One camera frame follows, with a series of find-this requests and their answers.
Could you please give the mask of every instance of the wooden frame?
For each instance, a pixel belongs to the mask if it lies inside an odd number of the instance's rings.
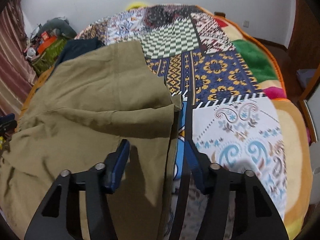
[[[315,92],[317,89],[318,85],[320,84],[320,65],[316,70],[316,73],[310,80],[308,86],[306,87],[305,91],[302,93],[302,95],[299,98],[299,104],[302,109],[304,118],[307,122],[307,127],[309,128],[310,131],[310,137],[312,142],[317,142],[320,138],[318,138],[317,133],[316,133],[316,128],[315,124],[313,123],[310,110],[307,105],[307,101],[310,99],[312,94]]]

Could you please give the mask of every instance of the orange container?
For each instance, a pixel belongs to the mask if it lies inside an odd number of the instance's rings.
[[[42,43],[38,48],[38,53],[42,54],[44,50],[49,47],[52,43],[54,43],[57,40],[56,36],[52,36],[49,39],[47,39],[44,43]]]

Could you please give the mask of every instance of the curtain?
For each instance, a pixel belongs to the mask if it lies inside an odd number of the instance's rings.
[[[21,0],[10,0],[0,13],[0,115],[19,116],[37,76],[25,60],[27,36]]]

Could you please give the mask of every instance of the navy and yellow patterned fabric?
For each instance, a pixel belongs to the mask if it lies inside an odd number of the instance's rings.
[[[236,50],[203,55],[200,49],[195,49],[146,62],[153,73],[165,77],[171,93],[192,91],[195,105],[262,92]]]

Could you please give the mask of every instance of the green blanket patch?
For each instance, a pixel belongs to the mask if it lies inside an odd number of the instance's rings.
[[[278,80],[267,55],[257,45],[245,40],[236,40],[233,41],[233,44],[246,61],[258,83],[266,80]]]

